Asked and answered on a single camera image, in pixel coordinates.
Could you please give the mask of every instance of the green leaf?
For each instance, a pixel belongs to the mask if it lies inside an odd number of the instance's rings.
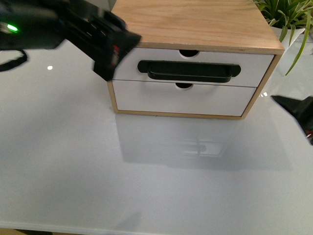
[[[281,32],[280,37],[279,37],[280,42],[282,42],[282,41],[284,40],[284,38],[285,38],[286,35],[287,35],[287,32],[288,32],[287,27],[286,27],[286,26],[283,26],[282,32]]]
[[[306,28],[305,28],[305,31],[304,31],[304,38],[303,38],[303,42],[301,44],[301,47],[300,47],[300,50],[298,52],[298,54],[296,55],[295,59],[293,60],[293,63],[292,65],[290,66],[288,72],[286,73],[286,76],[290,73],[290,71],[293,69],[293,67],[295,66],[295,64],[298,62],[303,50],[304,50],[304,47],[305,47],[305,44],[307,42],[307,39],[309,37],[309,32],[310,32],[310,25],[311,25],[311,11],[309,10],[307,12],[307,25],[306,25]]]
[[[289,38],[289,46],[291,45],[291,41],[292,41],[292,38],[294,36],[294,32],[295,32],[295,26],[294,25],[290,25],[291,27],[291,35],[290,35],[290,38]]]

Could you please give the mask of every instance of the glossy white surface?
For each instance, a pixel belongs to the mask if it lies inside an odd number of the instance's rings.
[[[193,84],[180,89],[175,83],[113,81],[119,110],[241,116],[255,87]]]
[[[299,46],[245,120],[116,115],[74,46],[30,52],[0,74],[0,227],[311,235],[313,146],[270,98],[313,95],[313,44],[282,75]]]

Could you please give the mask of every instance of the drawer front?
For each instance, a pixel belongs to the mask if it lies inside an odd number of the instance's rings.
[[[180,89],[175,83],[113,81],[119,110],[241,116],[255,89],[194,84]]]
[[[179,50],[171,49],[153,49],[153,48],[135,48],[120,63],[115,71],[114,80],[129,81],[158,81],[151,79],[147,73],[139,72],[137,65],[142,60],[153,61],[181,61],[181,62],[203,62],[218,64],[235,64],[241,67],[241,72],[236,77],[232,77],[227,83],[203,83],[194,82],[195,84],[211,84],[223,86],[245,86],[257,87],[263,78],[268,66],[270,65],[273,55],[264,54],[244,54],[244,53],[225,53],[200,51],[192,57],[181,55]]]

